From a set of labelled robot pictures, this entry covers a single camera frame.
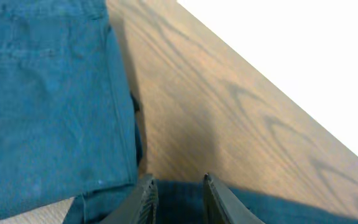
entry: wood grain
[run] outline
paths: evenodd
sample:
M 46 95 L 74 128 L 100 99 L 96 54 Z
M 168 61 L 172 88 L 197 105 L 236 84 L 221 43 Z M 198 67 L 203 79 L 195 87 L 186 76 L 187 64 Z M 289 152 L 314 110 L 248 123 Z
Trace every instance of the wood grain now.
M 243 189 L 358 218 L 358 157 L 233 49 L 175 1 L 107 5 L 142 102 L 142 171 L 182 181 L 214 172 Z M 60 205 L 27 219 L 60 223 L 63 215 L 51 214 L 69 203 Z

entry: blue jeans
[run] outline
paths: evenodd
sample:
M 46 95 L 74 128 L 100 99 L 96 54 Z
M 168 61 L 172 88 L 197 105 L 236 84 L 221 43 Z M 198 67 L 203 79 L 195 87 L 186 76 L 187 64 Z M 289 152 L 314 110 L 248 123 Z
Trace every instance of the blue jeans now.
M 0 219 L 137 180 L 103 0 L 0 0 Z

